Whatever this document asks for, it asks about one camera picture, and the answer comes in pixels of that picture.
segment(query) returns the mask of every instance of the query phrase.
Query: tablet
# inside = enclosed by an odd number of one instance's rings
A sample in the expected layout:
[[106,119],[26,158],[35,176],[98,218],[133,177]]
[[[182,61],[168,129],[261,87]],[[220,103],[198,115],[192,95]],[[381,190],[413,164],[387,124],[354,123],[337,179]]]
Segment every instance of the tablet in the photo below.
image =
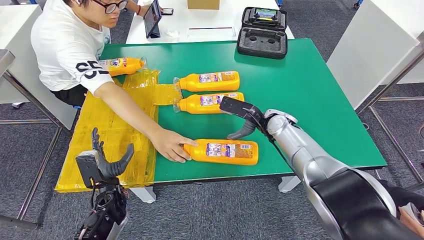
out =
[[158,0],[154,0],[144,15],[144,27],[146,30],[146,38],[159,38],[158,23],[161,20],[162,14]]

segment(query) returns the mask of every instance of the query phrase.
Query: person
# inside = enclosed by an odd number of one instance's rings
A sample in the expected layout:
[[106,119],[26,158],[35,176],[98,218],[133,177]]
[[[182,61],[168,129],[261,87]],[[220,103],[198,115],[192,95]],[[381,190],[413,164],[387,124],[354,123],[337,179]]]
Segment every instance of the person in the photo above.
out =
[[397,219],[399,219],[401,223],[403,223],[410,230],[424,239],[424,227],[420,225],[420,223],[416,222],[405,210],[401,208],[409,203],[414,204],[418,211],[421,213],[421,219],[424,221],[424,196],[398,186],[392,186],[386,180],[378,181],[381,183],[381,185],[383,185],[383,187],[387,190],[388,194],[390,194],[391,198],[393,199],[394,205],[397,207]]
[[148,137],[161,155],[184,163],[191,158],[181,145],[197,143],[159,126],[97,62],[105,44],[111,42],[109,28],[115,27],[124,8],[143,16],[149,6],[131,0],[48,0],[31,31],[39,79],[72,106],[82,106],[90,91]]

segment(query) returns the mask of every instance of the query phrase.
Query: black pants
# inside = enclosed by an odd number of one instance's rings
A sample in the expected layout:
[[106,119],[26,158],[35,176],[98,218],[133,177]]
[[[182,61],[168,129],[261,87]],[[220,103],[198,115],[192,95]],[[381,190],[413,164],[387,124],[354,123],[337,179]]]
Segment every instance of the black pants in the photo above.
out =
[[68,90],[50,91],[56,98],[73,107],[82,107],[86,99],[87,88],[81,84]]

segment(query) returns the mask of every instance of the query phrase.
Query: bottle label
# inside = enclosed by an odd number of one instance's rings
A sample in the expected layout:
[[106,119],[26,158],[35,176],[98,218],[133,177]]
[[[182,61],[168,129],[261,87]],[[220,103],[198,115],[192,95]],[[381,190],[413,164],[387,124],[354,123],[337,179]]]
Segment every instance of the bottle label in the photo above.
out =
[[220,81],[229,81],[234,79],[236,79],[234,71],[199,74],[199,82],[201,84],[211,83],[211,82],[220,82]]
[[253,148],[250,144],[220,144],[208,143],[206,155],[209,157],[253,158]]
[[237,97],[237,93],[226,93],[219,95],[208,95],[208,96],[200,96],[200,105],[202,106],[210,106],[214,104],[221,104],[223,98],[227,96],[229,98]]
[[113,68],[119,68],[120,66],[127,66],[127,58],[115,58],[115,59],[108,59],[108,60],[100,60],[98,61],[98,64],[106,71],[109,71]]

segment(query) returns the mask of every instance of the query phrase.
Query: gray carpet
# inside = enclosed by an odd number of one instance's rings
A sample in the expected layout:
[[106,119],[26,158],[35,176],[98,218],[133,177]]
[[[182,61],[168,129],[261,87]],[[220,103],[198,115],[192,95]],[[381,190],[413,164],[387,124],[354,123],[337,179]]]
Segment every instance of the gray carpet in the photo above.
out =
[[[288,23],[296,38],[312,38],[326,60],[355,11],[354,0],[285,0]],[[132,13],[122,12],[111,30],[113,43],[124,43]],[[393,96],[424,96],[424,84],[403,84]],[[415,163],[423,162],[422,102],[379,103],[376,109]],[[0,104],[0,119],[45,118],[30,103],[20,109]],[[366,110],[361,120],[388,163],[381,176],[398,186],[416,183],[408,167],[374,116]],[[0,126],[0,214],[15,217],[26,196],[55,128],[51,124]],[[54,149],[25,219],[42,227],[29,231],[0,227],[0,239],[68,240],[89,210],[90,193],[59,194],[53,190],[70,139],[63,134]],[[315,240],[330,239],[317,221],[303,189],[278,192],[278,178],[224,181],[155,187],[157,202],[128,200],[128,225],[120,239],[131,240]]]

